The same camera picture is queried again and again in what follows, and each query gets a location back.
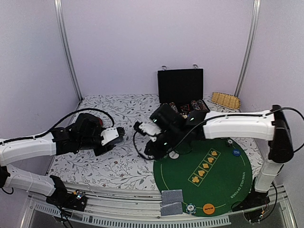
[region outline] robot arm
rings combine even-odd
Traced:
[[[279,108],[274,105],[271,111]],[[267,193],[283,164],[294,155],[290,130],[283,112],[269,113],[269,110],[235,114],[193,111],[184,119],[169,105],[163,104],[151,115],[151,123],[136,123],[134,128],[142,135],[149,135],[151,140],[144,153],[155,159],[173,151],[181,141],[227,137],[267,140],[270,147],[268,158],[254,184],[255,192]]]
[[[59,177],[36,175],[10,163],[37,156],[77,153],[85,149],[93,149],[98,156],[122,142],[124,134],[122,127],[103,128],[98,117],[81,113],[72,125],[54,128],[42,137],[4,140],[0,145],[0,188],[14,187],[40,193],[48,197],[49,203],[84,210],[86,201],[83,192],[69,194]]]

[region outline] cable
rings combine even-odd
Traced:
[[[271,213],[275,210],[275,207],[276,207],[276,203],[277,203],[277,189],[276,189],[276,186],[274,183],[272,183],[272,186],[275,188],[275,203],[274,203],[274,206],[272,207],[271,211],[269,212],[268,215],[266,215],[265,217],[263,217],[260,221],[264,221],[266,218],[268,218]]]
[[[54,128],[56,128],[65,119],[67,119],[68,117],[70,117],[70,116],[72,116],[76,113],[83,112],[83,111],[97,111],[97,112],[101,112],[101,113],[105,114],[106,116],[108,116],[110,118],[110,120],[112,121],[112,127],[114,127],[114,119],[109,113],[107,113],[103,110],[97,109],[97,108],[83,108],[83,109],[78,109],[76,111],[73,111],[73,112],[67,114],[66,116],[61,118],[54,126],[52,126],[49,130],[47,130],[46,132],[44,132],[42,134],[38,134],[38,135],[35,135],[35,136],[26,136],[26,137],[8,139],[8,140],[5,140],[3,142],[0,142],[0,145],[5,144],[5,143],[14,142],[14,141],[19,141],[19,140],[36,139],[36,138],[41,138],[43,136],[46,136],[48,133],[50,133],[52,130],[54,130]]]
[[[137,134],[137,132],[135,132],[134,135],[133,135],[133,145],[134,145],[134,148],[135,148],[136,152],[138,153],[138,155],[139,155],[141,158],[145,159],[145,160],[154,160],[154,158],[147,158],[147,157],[145,157],[142,153],[139,152],[139,150],[137,149],[137,146],[136,146],[136,144],[135,144],[135,136],[136,136],[136,134]]]
[[[1,189],[2,189],[2,191],[4,191],[4,193],[6,193],[8,195],[12,195],[14,193],[14,188],[11,188],[11,192],[7,192],[3,188],[1,188]]]
[[[58,206],[50,197],[48,197],[48,199],[50,199],[50,200],[53,202],[53,204],[54,204],[54,205],[58,208],[58,210],[60,211],[61,220],[63,220],[63,216],[64,216],[64,217],[66,218],[66,221],[68,222],[70,228],[73,228],[73,226],[72,226],[70,220],[69,220],[69,219],[67,218],[67,216],[66,216],[65,210],[63,210],[62,207]],[[68,228],[67,225],[66,225],[64,222],[62,222],[62,224],[65,226],[65,228]]]
[[[256,217],[256,218],[250,219],[250,217],[246,218],[246,217],[245,217],[245,214],[243,213],[244,218],[245,218],[247,221],[249,221],[249,220],[257,221],[257,222],[252,222],[252,224],[258,223],[258,222],[261,222],[261,221],[264,221],[264,220],[265,220],[266,218],[268,218],[268,217],[272,214],[272,212],[275,210],[276,203],[277,203],[277,195],[278,195],[278,193],[277,193],[277,189],[276,189],[275,184],[272,182],[271,185],[274,187],[275,193],[276,193],[276,194],[275,194],[275,203],[274,203],[274,206],[272,207],[272,209],[271,209],[271,211],[269,212],[269,214],[267,214],[265,217],[263,216],[264,214],[262,214],[262,218],[261,218],[260,220],[258,220],[260,216],[258,216],[258,217]],[[263,211],[265,211],[266,208],[269,208],[269,205],[268,205],[268,204],[266,204],[266,207],[265,207],[265,209],[264,209]]]

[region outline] poker table mat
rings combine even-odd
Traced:
[[[233,141],[214,139],[193,141],[192,151],[185,145],[177,148],[177,159],[166,155],[155,161],[153,172],[159,191],[183,193],[183,212],[188,204],[196,206],[195,216],[213,217],[231,210],[245,199],[251,189],[252,170],[248,157]],[[238,149],[240,156],[233,155]]]

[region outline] poker chip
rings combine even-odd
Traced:
[[[177,159],[180,155],[174,151],[169,153],[169,157],[171,157],[172,159]]]
[[[190,215],[194,215],[196,213],[196,206],[192,203],[186,205],[186,212]]]
[[[234,150],[232,151],[232,154],[233,154],[234,156],[238,157],[238,156],[241,155],[241,151],[238,150],[238,149],[234,149]]]

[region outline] open case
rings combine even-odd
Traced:
[[[207,109],[203,101],[203,69],[178,69],[158,71],[158,94],[160,103],[174,103],[179,113],[193,110],[192,101],[202,101],[201,109]]]

